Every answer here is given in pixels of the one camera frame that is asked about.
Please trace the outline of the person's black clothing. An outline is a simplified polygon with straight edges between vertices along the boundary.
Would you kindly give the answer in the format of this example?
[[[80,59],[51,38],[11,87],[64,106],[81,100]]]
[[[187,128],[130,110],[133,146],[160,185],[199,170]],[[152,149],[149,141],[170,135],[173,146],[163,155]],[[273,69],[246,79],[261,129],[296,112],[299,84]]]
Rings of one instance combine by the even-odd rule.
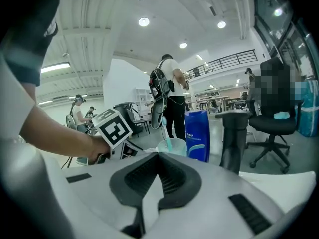
[[[39,86],[44,58],[58,32],[60,0],[1,0],[8,28],[4,57],[20,83]]]

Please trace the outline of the light blue toothbrush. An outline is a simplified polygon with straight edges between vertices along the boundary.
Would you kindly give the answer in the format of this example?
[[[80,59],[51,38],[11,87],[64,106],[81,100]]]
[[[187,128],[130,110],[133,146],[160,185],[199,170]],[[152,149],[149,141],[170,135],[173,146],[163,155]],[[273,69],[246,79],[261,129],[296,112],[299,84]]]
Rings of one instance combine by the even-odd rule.
[[[172,143],[171,143],[169,133],[167,131],[167,119],[165,116],[162,116],[161,122],[162,122],[162,126],[164,127],[164,131],[165,131],[165,135],[166,135],[167,148],[168,148],[169,152],[172,152]]]

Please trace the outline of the wooden long table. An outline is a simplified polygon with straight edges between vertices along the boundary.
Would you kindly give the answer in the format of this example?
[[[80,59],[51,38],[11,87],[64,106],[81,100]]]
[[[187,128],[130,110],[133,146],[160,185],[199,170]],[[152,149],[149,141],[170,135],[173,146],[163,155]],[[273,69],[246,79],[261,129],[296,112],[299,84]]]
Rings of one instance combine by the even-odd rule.
[[[227,111],[226,100],[228,99],[229,99],[228,96],[217,95],[210,98],[202,98],[202,99],[197,99],[195,101],[189,101],[187,102],[187,104],[193,110],[207,110],[207,112],[210,113],[209,104],[211,104],[212,101],[215,100],[217,104],[217,108],[216,108],[217,112],[221,113],[221,112]]]

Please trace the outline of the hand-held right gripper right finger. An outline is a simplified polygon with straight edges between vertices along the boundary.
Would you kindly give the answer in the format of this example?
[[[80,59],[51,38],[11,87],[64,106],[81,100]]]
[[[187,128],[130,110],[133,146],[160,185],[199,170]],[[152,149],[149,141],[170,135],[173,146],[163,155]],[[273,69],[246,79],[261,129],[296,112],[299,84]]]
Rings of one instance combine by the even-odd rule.
[[[245,196],[271,224],[284,215],[271,198],[239,175],[194,159],[170,157],[196,170],[201,188],[183,208],[161,210],[147,239],[250,239],[253,232],[229,200],[236,194]]]

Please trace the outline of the blue shampoo bottle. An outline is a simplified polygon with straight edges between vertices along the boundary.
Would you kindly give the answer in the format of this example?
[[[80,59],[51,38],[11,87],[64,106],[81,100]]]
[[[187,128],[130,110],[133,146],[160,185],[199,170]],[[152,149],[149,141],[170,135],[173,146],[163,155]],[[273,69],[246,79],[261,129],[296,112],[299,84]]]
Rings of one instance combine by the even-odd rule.
[[[209,162],[210,131],[207,110],[185,113],[187,156],[202,162]]]

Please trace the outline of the black balcony railing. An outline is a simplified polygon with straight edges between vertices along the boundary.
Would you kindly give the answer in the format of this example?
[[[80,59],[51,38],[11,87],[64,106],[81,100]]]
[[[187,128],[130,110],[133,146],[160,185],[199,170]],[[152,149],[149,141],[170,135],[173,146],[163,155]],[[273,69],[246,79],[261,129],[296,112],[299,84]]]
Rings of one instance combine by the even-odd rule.
[[[184,72],[184,76],[187,80],[190,80],[208,73],[230,68],[232,66],[239,66],[256,61],[258,61],[258,58],[255,50],[247,50],[228,55],[210,62],[205,62],[203,65]]]

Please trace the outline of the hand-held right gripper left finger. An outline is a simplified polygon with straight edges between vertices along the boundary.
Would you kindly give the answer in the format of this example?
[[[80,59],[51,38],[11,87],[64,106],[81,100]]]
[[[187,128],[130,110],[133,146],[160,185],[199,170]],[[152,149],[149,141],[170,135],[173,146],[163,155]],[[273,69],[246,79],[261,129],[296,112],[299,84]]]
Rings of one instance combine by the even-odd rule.
[[[45,162],[54,168],[54,175],[61,175],[66,182],[66,188],[71,191],[68,196],[73,198],[71,203],[79,202],[79,210],[87,210],[97,218],[89,227],[97,225],[106,239],[138,239],[159,217],[158,204],[164,197],[159,176],[150,183],[146,182],[146,176],[138,179],[142,183],[138,186],[142,190],[139,208],[122,204],[110,187],[111,177],[117,171],[136,165],[146,157],[149,157],[148,153],[93,166],[61,169],[54,157],[44,156]]]

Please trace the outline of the person's left hand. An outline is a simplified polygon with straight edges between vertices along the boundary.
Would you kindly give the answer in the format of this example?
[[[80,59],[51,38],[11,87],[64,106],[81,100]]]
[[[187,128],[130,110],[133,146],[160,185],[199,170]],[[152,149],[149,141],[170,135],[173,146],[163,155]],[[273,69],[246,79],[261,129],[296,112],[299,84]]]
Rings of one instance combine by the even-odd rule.
[[[91,154],[88,157],[88,164],[97,163],[100,156],[110,159],[111,149],[101,136],[90,136],[91,139]]]

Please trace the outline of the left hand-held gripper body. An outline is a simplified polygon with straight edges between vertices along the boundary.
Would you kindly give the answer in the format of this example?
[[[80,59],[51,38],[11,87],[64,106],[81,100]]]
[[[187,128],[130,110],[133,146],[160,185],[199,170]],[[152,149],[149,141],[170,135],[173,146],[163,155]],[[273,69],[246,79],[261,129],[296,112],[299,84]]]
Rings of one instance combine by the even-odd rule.
[[[137,156],[140,147],[129,141],[133,131],[118,110],[107,109],[92,118],[94,128],[109,145],[114,158],[126,159]]]

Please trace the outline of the person's left forearm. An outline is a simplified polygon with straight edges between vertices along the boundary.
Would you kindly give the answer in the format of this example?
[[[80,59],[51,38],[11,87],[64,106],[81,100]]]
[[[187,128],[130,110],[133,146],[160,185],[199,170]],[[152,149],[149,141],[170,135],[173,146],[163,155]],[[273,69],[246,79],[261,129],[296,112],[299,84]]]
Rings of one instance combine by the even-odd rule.
[[[20,136],[27,143],[50,153],[84,158],[91,154],[90,135],[62,126],[38,106],[28,114]]]

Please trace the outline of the clear plastic cup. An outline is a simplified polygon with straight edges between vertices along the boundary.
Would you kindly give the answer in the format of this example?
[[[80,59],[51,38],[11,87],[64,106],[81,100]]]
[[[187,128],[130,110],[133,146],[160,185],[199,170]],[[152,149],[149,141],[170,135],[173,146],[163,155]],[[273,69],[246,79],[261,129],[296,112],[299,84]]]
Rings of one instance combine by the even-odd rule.
[[[187,157],[186,142],[179,138],[169,138],[157,145],[158,152],[165,152]]]

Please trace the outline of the black office chair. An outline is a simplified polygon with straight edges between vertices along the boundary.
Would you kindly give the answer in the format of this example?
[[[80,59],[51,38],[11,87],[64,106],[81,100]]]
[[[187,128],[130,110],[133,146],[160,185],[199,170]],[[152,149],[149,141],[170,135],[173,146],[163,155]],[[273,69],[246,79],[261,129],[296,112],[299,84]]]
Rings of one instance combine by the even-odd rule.
[[[268,134],[269,137],[263,142],[246,143],[246,149],[249,146],[263,148],[263,151],[249,165],[255,168],[262,157],[274,152],[283,161],[284,165],[280,170],[286,174],[290,168],[290,162],[287,159],[290,146],[286,141],[283,144],[275,142],[275,138],[292,135],[298,130],[303,100],[296,99],[295,84],[291,79],[289,66],[282,63],[278,57],[260,64],[260,75],[256,76],[256,81],[260,89],[260,100],[246,101],[252,114],[248,124],[256,131]],[[281,111],[289,112],[290,118],[274,119],[273,115]]]

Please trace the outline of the black side chair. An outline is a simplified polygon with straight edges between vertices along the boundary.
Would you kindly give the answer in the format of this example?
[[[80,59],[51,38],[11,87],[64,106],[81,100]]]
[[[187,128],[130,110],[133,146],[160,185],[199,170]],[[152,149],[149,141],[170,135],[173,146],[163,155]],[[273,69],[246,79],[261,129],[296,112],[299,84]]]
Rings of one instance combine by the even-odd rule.
[[[137,135],[137,137],[139,137],[139,133],[141,132],[139,129],[138,129],[138,125],[139,124],[142,124],[145,131],[150,134],[150,130],[149,130],[149,127],[148,127],[148,121],[144,120],[144,119],[140,119],[140,120],[134,120],[134,114],[132,111],[130,110],[127,110],[127,113],[129,115],[129,118],[130,118],[130,121],[131,123],[134,125],[133,127],[133,134]]]

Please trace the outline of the long ceiling tube light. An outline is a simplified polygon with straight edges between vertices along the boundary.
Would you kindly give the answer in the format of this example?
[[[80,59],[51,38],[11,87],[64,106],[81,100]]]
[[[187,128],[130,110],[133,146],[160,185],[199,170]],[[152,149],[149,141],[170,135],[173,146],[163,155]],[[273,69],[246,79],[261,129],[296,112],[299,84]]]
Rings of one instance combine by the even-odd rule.
[[[70,68],[70,63],[69,62],[58,63],[58,64],[54,64],[54,65],[43,67],[41,69],[41,74],[47,73],[47,72],[51,72],[51,71],[55,71],[55,70],[59,70],[59,69],[66,69],[66,68]]]

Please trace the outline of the white wall shelf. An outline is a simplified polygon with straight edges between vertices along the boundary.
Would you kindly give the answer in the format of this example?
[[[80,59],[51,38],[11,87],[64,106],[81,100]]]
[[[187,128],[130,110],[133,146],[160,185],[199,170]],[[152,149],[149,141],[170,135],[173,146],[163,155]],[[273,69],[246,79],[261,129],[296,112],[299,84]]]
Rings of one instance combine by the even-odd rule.
[[[151,106],[146,106],[152,99],[152,95],[149,89],[138,89],[134,91],[135,104],[139,115],[148,115],[151,112]]]

